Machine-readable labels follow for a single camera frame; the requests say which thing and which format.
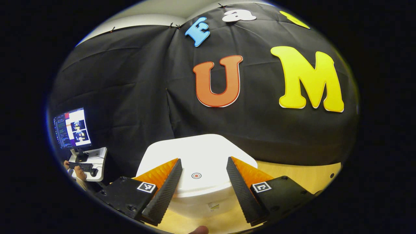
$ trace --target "letter m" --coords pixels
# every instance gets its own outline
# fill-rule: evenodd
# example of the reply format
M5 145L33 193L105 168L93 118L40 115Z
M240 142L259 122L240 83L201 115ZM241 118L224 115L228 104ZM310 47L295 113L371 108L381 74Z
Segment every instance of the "letter m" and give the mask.
M324 108L333 112L344 111L337 72L334 61L329 55L316 52L316 65L313 68L295 48L277 46L270 52L280 58L285 75L285 95L279 99L281 107L297 109L305 107L306 99L300 94L300 82L302 82L314 108L318 108L326 86L327 97L324 100Z

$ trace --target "white container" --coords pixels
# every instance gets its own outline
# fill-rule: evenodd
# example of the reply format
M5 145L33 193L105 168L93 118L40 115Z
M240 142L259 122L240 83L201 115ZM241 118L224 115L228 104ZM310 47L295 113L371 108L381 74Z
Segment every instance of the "white container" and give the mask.
M226 169L230 156L257 168L254 158L225 137L205 134L153 143L136 176L180 158L182 174L168 209L190 218L210 217L238 205Z

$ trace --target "wooden floor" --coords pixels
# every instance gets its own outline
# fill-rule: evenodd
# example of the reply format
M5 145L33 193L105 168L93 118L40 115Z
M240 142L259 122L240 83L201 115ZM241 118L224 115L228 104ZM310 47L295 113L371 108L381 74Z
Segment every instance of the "wooden floor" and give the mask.
M266 172L274 178L284 175L290 177L312 194L324 190L335 179L341 169L341 163L312 167L262 161L257 161L257 164L259 170ZM253 228L245 222L243 212L238 203L232 210L226 213L204 219L187 218L168 209L162 222L157 227L150 224L147 225L175 234L188 234L201 225L207 226L210 234L227 234Z

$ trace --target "orange letter u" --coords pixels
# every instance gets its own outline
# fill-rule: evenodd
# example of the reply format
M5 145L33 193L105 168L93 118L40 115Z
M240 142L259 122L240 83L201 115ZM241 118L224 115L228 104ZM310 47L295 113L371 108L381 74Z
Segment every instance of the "orange letter u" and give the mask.
M224 57L220 64L225 66L226 88L223 93L216 94L211 91L211 69L213 62L203 62L193 68L196 82L196 96L207 107L226 107L237 99L240 93L239 63L243 60L240 55Z

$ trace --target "computer monitor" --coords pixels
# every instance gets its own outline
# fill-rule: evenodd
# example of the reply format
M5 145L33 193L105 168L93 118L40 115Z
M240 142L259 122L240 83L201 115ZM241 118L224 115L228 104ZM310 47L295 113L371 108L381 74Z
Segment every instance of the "computer monitor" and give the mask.
M84 162L88 155L81 148L91 146L85 121L84 108L71 110L53 119L56 138L61 149L76 149L77 162Z

